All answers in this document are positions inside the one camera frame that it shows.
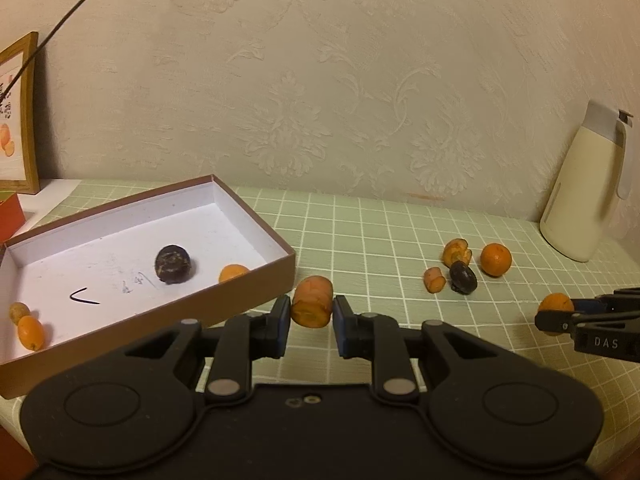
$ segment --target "red box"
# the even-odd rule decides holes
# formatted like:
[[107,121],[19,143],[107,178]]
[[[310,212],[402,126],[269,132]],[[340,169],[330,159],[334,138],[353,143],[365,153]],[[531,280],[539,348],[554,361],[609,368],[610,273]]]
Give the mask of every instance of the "red box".
[[24,212],[13,191],[0,191],[0,244],[11,238],[24,224]]

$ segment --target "wall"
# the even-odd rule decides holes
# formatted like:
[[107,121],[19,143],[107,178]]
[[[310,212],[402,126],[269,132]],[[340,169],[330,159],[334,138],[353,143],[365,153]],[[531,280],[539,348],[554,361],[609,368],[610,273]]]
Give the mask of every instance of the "wall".
[[[0,43],[75,1],[0,0]],[[537,219],[588,99],[640,116],[639,54],[640,0],[89,0],[39,60],[38,162]]]

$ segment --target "picture frame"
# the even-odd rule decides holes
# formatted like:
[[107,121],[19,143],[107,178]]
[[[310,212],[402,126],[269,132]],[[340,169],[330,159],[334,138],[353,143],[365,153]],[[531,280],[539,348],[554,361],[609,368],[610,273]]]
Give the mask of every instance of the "picture frame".
[[[37,46],[38,33],[30,32],[0,52],[0,95]],[[34,63],[0,103],[0,190],[40,191],[33,137]]]

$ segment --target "table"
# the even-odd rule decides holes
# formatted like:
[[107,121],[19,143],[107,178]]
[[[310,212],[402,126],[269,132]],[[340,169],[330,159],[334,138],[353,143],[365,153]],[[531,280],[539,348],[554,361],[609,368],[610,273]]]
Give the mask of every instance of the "table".
[[[39,223],[160,185],[85,180]],[[638,365],[580,354],[573,350],[569,336],[549,337],[533,326],[538,303],[550,292],[588,298],[639,285],[640,267],[617,242],[604,239],[593,259],[580,264],[551,248],[533,222],[318,193],[234,190],[295,248],[296,282],[323,275],[332,280],[336,294],[348,298],[355,312],[387,314],[411,328],[418,328],[425,319],[443,319],[587,384],[605,409],[604,428],[589,460],[596,469],[637,445]],[[466,238],[474,252],[471,267],[479,279],[478,289],[466,297],[448,286],[439,294],[428,294],[422,284],[424,269],[442,267],[443,245],[456,237]],[[503,243],[513,254],[513,266],[502,278],[484,276],[475,263],[490,242]],[[255,310],[269,308],[266,304]],[[338,357],[330,326],[310,330],[292,324],[285,357],[255,362],[254,378],[361,382],[370,380],[369,368],[363,360]],[[424,388],[418,371],[417,376]],[[26,445],[18,422],[20,406],[21,399],[0,399],[0,424]]]

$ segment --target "dried fruit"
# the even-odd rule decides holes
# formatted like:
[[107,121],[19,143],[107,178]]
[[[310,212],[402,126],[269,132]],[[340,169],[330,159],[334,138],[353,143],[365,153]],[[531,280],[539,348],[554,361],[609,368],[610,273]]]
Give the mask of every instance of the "dried fruit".
[[9,305],[9,318],[16,326],[21,318],[28,316],[29,314],[31,314],[29,307],[20,301],[15,301],[15,303]]
[[464,238],[453,238],[442,251],[442,263],[451,268],[451,264],[456,261],[462,261],[468,265],[471,261],[471,249]]
[[[575,310],[574,302],[571,301],[566,294],[562,292],[552,292],[545,296],[545,299],[540,302],[538,306],[538,312],[540,310],[564,310],[566,312],[573,312]],[[547,335],[561,335],[561,332],[545,332]]]
[[6,144],[11,140],[11,130],[8,124],[0,125],[0,148],[4,150]]
[[6,156],[12,156],[15,153],[15,144],[10,140],[4,147],[4,154]]
[[449,269],[451,288],[460,294],[471,294],[478,288],[478,279],[465,262],[453,262]]
[[156,256],[156,275],[167,284],[180,283],[188,279],[191,259],[187,251],[177,245],[167,245]]
[[442,275],[440,267],[431,267],[431,269],[425,270],[422,280],[424,281],[424,286],[427,287],[427,290],[431,294],[440,292],[447,284],[447,280]]
[[40,350],[44,346],[44,328],[33,316],[22,316],[18,322],[18,339],[27,350]]
[[249,269],[247,269],[244,265],[230,264],[228,266],[224,266],[220,271],[218,283],[226,282],[226,280],[231,280],[236,276],[242,276],[247,272],[249,272]]
[[291,319],[307,328],[329,324],[334,303],[334,286],[324,276],[309,276],[296,287]]
[[480,254],[480,267],[489,276],[498,278],[511,267],[511,253],[502,244],[488,244]]

